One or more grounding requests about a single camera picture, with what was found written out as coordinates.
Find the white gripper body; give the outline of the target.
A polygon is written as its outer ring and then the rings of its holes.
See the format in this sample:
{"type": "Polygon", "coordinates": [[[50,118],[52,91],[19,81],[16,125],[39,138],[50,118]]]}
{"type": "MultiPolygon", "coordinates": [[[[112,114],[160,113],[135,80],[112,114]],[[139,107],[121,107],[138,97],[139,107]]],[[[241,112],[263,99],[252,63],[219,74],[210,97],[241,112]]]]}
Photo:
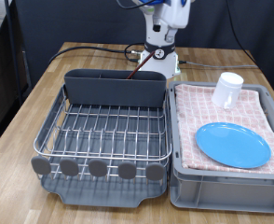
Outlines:
{"type": "Polygon", "coordinates": [[[171,28],[184,29],[189,20],[190,0],[166,0],[156,7],[155,14],[171,28]]]}

